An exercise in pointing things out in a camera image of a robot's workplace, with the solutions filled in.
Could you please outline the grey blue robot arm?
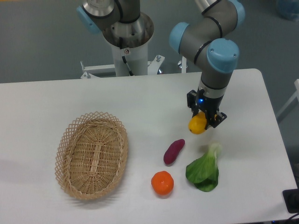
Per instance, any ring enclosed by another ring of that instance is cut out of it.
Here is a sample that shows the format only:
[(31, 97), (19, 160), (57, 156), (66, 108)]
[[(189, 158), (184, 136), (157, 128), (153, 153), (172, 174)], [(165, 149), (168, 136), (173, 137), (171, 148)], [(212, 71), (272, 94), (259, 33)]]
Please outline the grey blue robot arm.
[[(217, 127), (226, 119), (219, 107), (239, 59), (239, 48), (225, 36), (240, 26), (245, 18), (243, 5), (236, 0), (198, 0), (203, 20), (196, 25), (178, 23), (171, 31), (169, 44), (178, 54), (202, 71), (196, 90), (187, 94), (192, 111), (188, 125), (194, 131), (203, 118), (203, 128)], [(84, 26), (91, 33), (102, 33), (115, 51), (117, 76), (147, 75), (146, 47), (153, 36), (150, 17), (140, 10), (138, 0), (85, 0), (77, 7)]]

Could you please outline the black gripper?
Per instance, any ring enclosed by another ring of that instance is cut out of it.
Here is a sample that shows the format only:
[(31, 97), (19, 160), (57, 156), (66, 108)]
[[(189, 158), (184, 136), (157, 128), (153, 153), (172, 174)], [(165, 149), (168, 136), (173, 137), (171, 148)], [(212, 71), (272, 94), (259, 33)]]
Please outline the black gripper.
[(187, 93), (187, 106), (191, 109), (192, 116), (204, 112), (208, 117), (206, 118), (205, 130), (210, 127), (216, 128), (227, 118), (225, 113), (219, 112), (223, 96), (224, 89), (212, 89), (206, 86), (199, 87), (197, 92), (191, 90)]

